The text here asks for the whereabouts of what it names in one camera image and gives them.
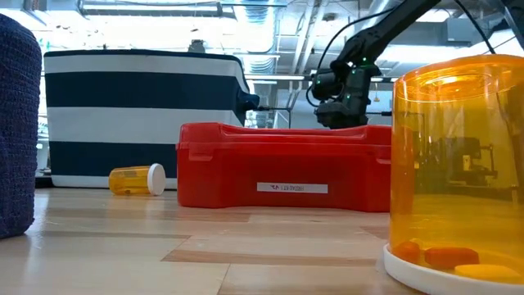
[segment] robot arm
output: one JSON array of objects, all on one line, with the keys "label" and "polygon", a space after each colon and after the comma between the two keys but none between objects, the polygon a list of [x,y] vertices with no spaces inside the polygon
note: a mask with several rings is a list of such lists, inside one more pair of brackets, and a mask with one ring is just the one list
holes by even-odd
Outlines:
[{"label": "robot arm", "polygon": [[[505,8],[506,19],[524,47],[524,2],[490,1]],[[396,36],[439,2],[404,0],[378,24],[358,32],[346,42],[330,69],[319,70],[314,78],[311,93],[321,102],[315,110],[320,124],[340,129],[368,123],[366,109],[371,103],[368,98],[371,78],[382,74],[375,61]]]}]

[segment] wooden table surface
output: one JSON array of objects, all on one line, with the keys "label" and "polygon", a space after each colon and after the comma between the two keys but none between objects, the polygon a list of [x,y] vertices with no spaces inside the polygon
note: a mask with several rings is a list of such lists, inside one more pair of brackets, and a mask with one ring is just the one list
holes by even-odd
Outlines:
[{"label": "wooden table surface", "polygon": [[0,294],[415,294],[377,262],[388,218],[39,189],[33,226],[0,241]]}]

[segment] red toolbox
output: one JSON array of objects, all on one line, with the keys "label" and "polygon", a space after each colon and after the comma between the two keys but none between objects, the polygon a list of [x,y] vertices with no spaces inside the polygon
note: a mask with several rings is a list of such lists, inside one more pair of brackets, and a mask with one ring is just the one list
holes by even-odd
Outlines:
[{"label": "red toolbox", "polygon": [[390,210],[391,127],[248,129],[185,124],[177,145],[186,207]]}]

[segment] pill bottle lid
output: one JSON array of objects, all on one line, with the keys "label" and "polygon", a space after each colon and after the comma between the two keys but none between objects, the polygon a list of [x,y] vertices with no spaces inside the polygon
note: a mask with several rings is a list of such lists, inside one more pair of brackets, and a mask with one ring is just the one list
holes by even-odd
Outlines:
[{"label": "pill bottle lid", "polygon": [[153,164],[147,173],[147,188],[153,196],[160,196],[165,189],[165,171],[160,164]]}]

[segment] blue knit fabric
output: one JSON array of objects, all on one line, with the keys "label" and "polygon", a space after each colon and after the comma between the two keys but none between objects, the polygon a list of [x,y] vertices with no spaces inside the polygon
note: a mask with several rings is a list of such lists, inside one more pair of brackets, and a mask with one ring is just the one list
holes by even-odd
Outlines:
[{"label": "blue knit fabric", "polygon": [[33,223],[42,54],[33,34],[0,14],[0,238]]}]

